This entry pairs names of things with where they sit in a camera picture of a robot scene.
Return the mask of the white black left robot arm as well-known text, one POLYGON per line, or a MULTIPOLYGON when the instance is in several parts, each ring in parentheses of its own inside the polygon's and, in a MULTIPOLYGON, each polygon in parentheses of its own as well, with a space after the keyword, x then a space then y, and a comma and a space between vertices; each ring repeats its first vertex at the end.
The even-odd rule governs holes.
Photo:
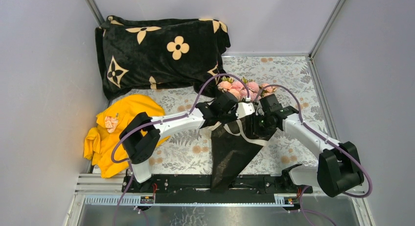
POLYGON ((238 100, 227 92, 207 102, 197 103, 195 108, 166 116, 150 117, 139 113, 123 130, 120 144, 127 152, 134 175, 133 186, 139 192, 146 192, 152 185, 152 171, 149 158, 162 139, 185 130, 202 129, 217 123, 235 121, 238 100))

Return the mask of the cream satin ribbon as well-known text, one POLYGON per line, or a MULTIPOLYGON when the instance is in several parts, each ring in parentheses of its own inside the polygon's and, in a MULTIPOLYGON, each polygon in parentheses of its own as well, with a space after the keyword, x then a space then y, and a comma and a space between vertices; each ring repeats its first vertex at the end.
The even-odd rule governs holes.
POLYGON ((242 136, 243 139, 245 141, 247 141, 248 143, 252 143, 255 145, 259 145, 261 147, 263 146, 267 146, 268 141, 267 140, 261 140, 261 139, 250 139, 245 135, 245 132, 243 130, 243 125, 242 122, 240 120, 236 120, 236 124, 238 125, 238 129, 239 129, 239 133, 233 133, 229 126, 227 124, 222 125, 220 122, 217 122, 214 126, 208 126, 206 128, 203 128, 203 133, 206 135, 210 135, 215 129, 217 129, 220 126, 223 126, 223 128, 225 129, 225 131, 233 136, 242 136))

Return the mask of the pink fake flower bunch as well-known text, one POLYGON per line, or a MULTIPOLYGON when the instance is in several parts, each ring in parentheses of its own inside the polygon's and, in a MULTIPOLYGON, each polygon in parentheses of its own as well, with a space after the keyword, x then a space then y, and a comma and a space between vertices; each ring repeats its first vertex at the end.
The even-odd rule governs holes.
POLYGON ((262 97, 273 94, 277 90, 277 87, 267 87, 269 84, 258 84, 253 79, 246 79, 243 77, 242 81, 243 82, 240 82, 234 78, 223 76, 220 78, 217 87, 221 92, 230 92, 239 102, 246 101, 248 91, 251 101, 257 101, 262 97))

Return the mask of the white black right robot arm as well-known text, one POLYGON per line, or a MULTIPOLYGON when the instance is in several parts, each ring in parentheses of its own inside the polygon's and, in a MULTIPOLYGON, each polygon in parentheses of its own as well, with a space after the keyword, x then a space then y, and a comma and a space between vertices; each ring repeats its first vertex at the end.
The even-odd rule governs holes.
POLYGON ((254 134, 267 136, 281 130, 298 140, 318 161, 316 167, 295 164, 283 169, 280 185, 285 192, 312 186, 336 197, 364 182, 365 175, 359 168, 359 154, 353 143, 341 143, 314 129, 303 120, 300 111, 282 106, 274 94, 261 98, 258 105, 261 113, 253 116, 254 134))

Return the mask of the black wrapping paper sheet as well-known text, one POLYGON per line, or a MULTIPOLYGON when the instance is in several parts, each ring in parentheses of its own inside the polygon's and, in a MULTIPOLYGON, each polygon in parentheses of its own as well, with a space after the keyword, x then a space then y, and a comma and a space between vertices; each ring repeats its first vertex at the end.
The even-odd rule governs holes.
MULTIPOLYGON (((240 121, 248 138, 259 139, 251 133, 251 116, 244 117, 240 121)), ((227 125, 233 133, 239 133, 236 121, 227 125)), ((214 193, 227 191, 236 177, 264 147, 248 143, 242 136, 233 136, 227 133, 223 126, 211 133, 211 146, 213 165, 210 188, 214 193)))

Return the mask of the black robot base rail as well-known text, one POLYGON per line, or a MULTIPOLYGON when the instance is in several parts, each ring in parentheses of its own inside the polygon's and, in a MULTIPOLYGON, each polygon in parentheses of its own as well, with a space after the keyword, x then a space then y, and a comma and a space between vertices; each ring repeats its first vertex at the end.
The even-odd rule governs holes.
POLYGON ((276 195, 285 195, 283 203, 296 203, 302 191, 312 187, 294 185, 284 176, 239 175, 220 187, 211 186, 211 175, 154 174, 143 183, 126 175, 122 191, 149 194, 156 203, 276 203, 276 195))

